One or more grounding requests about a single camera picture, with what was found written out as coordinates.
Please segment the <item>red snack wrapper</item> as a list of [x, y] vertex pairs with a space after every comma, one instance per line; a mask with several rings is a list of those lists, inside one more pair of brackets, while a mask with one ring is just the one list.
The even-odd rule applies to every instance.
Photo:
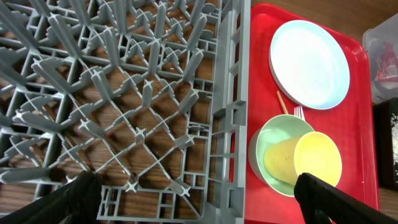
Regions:
[[383, 43], [382, 54], [377, 59], [376, 81], [388, 90], [397, 88], [397, 55], [393, 44]]

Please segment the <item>large white round plate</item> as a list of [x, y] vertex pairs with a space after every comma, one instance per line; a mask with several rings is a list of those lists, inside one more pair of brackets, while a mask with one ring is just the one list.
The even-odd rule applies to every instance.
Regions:
[[334, 108], [349, 90], [343, 49], [328, 31], [309, 21], [288, 21], [277, 28], [269, 47], [269, 66], [282, 92], [307, 108]]

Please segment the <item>green ceramic bowl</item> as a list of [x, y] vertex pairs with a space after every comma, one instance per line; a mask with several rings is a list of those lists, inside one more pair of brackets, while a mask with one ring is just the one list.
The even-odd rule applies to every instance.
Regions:
[[292, 184], [275, 179], [268, 173], [264, 156], [271, 145], [313, 131], [306, 121], [294, 115], [280, 114], [267, 121], [253, 134], [248, 146], [249, 164], [256, 177], [279, 194], [294, 197]]

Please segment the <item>wooden chopstick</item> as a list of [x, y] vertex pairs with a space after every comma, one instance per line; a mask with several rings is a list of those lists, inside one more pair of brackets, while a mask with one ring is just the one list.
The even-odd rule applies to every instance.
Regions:
[[277, 91], [277, 97], [279, 99], [279, 102], [280, 102], [280, 105], [282, 107], [282, 111], [284, 112], [284, 114], [289, 114], [289, 112], [288, 112], [288, 110], [286, 108], [286, 105], [285, 105], [285, 103], [283, 101], [283, 98], [282, 98], [282, 96], [280, 94], [280, 91]]

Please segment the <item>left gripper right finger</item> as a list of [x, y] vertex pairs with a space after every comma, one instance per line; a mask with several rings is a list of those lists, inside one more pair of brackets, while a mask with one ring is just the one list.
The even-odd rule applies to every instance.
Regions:
[[299, 175], [294, 196], [306, 224], [397, 224], [397, 220], [306, 172]]

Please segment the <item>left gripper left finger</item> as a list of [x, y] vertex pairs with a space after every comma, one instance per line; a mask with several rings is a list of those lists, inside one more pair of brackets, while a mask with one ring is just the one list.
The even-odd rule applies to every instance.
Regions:
[[2, 217], [1, 223], [95, 223], [101, 199], [101, 176], [83, 171], [69, 184]]

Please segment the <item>yellow plastic cup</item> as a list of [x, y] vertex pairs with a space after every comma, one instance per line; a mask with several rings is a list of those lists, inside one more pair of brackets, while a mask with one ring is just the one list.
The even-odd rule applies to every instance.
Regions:
[[271, 145], [265, 152], [264, 165], [273, 178], [291, 185], [299, 175], [309, 173], [335, 187], [343, 169], [336, 144], [316, 131]]

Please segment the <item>food scraps rice pile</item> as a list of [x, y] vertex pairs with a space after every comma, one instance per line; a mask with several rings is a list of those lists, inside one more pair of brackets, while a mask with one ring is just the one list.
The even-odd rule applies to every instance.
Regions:
[[393, 159], [393, 177], [397, 185], [397, 115], [391, 114], [391, 137], [392, 137], [392, 159]]

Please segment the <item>white plastic fork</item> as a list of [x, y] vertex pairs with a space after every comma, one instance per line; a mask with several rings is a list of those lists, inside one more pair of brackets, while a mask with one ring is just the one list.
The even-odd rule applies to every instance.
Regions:
[[294, 108], [294, 116], [305, 121], [305, 115], [304, 115], [302, 106], [296, 106]]

